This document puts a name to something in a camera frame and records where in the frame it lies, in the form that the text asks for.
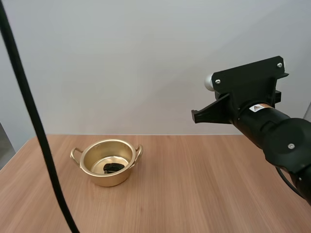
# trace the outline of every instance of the pot rim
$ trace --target pot rim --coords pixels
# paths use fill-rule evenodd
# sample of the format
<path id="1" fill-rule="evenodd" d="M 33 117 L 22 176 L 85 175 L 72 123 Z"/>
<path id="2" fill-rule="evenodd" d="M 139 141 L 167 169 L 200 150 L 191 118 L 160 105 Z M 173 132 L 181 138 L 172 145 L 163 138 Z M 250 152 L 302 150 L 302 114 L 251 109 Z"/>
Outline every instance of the pot rim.
<path id="1" fill-rule="evenodd" d="M 110 173 L 110 174 L 97 174 L 97 173 L 94 173 L 94 172 L 91 172 L 90 170 L 88 170 L 86 168 L 86 166 L 84 165 L 84 157 L 85 155 L 87 154 L 87 152 L 93 148 L 94 146 L 98 145 L 98 144 L 101 144 L 101 143 L 105 143 L 105 142 L 121 142 L 121 143 L 124 143 L 125 145 L 127 145 L 131 151 L 132 151 L 132 159 L 131 161 L 128 163 L 128 165 L 126 165 L 124 168 L 122 168 L 120 171 L 116 171 L 116 172 L 113 172 L 113 173 Z M 111 177 L 111 176 L 115 176 L 115 175 L 118 175 L 124 171 L 126 171 L 127 169 L 129 169 L 134 161 L 135 161 L 135 158 L 136 158 L 136 150 L 134 148 L 134 146 L 126 141 L 123 141 L 123 140 L 120 140 L 120 139 L 105 139 L 105 140 L 102 140 L 102 141 L 98 141 L 98 142 L 95 142 L 94 144 L 90 145 L 89 147 L 87 147 L 83 152 L 82 152 L 82 155 L 81 155 L 81 158 L 80 158 L 80 167 L 81 169 L 91 175 L 91 176 L 96 176 L 96 177 Z"/>

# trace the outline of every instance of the metal pot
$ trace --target metal pot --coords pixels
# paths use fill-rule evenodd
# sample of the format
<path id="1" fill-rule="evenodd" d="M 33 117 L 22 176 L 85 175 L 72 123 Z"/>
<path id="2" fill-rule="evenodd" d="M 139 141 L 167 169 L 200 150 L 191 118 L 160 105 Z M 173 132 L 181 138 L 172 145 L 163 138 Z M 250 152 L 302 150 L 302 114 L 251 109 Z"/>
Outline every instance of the metal pot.
<path id="1" fill-rule="evenodd" d="M 80 161 L 74 157 L 75 151 L 82 153 Z M 130 176 L 132 168 L 138 163 L 142 153 L 142 145 L 135 149 L 126 141 L 107 139 L 94 143 L 84 151 L 73 148 L 70 157 L 89 175 L 95 184 L 111 187 L 122 183 Z M 105 174 L 104 166 L 110 163 L 122 164 L 124 168 Z"/>

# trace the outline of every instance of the black cable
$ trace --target black cable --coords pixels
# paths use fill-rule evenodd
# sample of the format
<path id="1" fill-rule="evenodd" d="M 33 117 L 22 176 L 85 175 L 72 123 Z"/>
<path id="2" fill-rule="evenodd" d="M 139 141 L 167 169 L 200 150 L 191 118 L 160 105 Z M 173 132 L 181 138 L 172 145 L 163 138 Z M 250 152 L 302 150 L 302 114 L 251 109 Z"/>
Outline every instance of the black cable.
<path id="1" fill-rule="evenodd" d="M 13 33 L 12 33 L 12 30 L 11 30 L 11 27 L 10 27 L 10 24 L 9 24 L 9 21 L 6 16 L 1 0 L 0 0 L 0 30 L 1 30 L 1 34 L 3 37 L 4 43 L 5 43 L 8 55 L 10 57 L 10 61 L 11 61 L 20 91 L 22 93 L 29 116 L 33 123 L 35 133 L 38 137 L 38 141 L 42 149 L 43 157 L 44 157 L 44 160 L 45 160 L 48 172 L 49 172 L 50 180 L 51 180 L 53 190 L 56 195 L 56 199 L 58 201 L 59 207 L 61 208 L 63 212 L 63 215 L 66 219 L 66 222 L 70 230 L 73 233 L 79 233 L 79 230 L 73 221 L 73 218 L 67 207 L 64 195 L 62 193 L 62 189 L 60 187 L 55 165 L 53 162 L 53 157 L 51 154 L 50 146 L 46 138 L 46 135 L 45 135 L 45 132 L 44 132 L 44 129 L 43 129 L 40 117 L 39 117 L 39 113 L 35 106 L 35 102 L 31 94 L 31 91 L 30 91 L 30 88 L 29 88 L 29 85 L 26 79 L 26 75 L 23 69 L 23 65 L 21 63 L 19 53 L 18 53 L 16 44 L 15 44 Z"/>
<path id="2" fill-rule="evenodd" d="M 303 198 L 303 196 L 298 192 L 298 190 L 288 181 L 288 179 L 284 176 L 283 172 L 281 171 L 280 168 L 276 167 L 276 170 L 278 172 L 278 174 L 280 175 L 280 177 L 282 178 L 282 180 L 287 184 L 287 186 L 289 188 L 291 188 L 291 190 L 293 190 L 297 195 L 299 195 L 301 198 Z"/>

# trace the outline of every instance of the warning label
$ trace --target warning label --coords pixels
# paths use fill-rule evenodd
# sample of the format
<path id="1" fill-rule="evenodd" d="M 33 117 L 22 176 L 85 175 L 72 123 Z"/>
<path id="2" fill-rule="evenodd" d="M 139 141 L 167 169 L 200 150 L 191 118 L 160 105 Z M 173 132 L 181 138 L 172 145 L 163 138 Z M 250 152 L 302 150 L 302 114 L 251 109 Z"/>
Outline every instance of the warning label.
<path id="1" fill-rule="evenodd" d="M 255 104 L 254 106 L 250 107 L 249 109 L 255 113 L 255 112 L 258 112 L 259 110 L 264 109 L 264 108 L 272 108 L 272 107 L 268 104 L 260 103 L 260 104 Z"/>

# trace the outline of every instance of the wood grain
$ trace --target wood grain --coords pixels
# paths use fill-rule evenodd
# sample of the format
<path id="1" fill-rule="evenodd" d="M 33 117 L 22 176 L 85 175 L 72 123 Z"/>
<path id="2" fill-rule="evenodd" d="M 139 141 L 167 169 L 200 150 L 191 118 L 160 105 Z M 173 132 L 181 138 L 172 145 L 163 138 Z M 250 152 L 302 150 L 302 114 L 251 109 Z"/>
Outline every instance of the wood grain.
<path id="1" fill-rule="evenodd" d="M 95 186 L 73 147 L 120 138 L 144 155 L 124 183 Z M 59 180 L 81 233 L 308 233 L 311 207 L 244 136 L 50 135 Z M 37 139 L 0 171 L 0 231 L 70 232 Z"/>

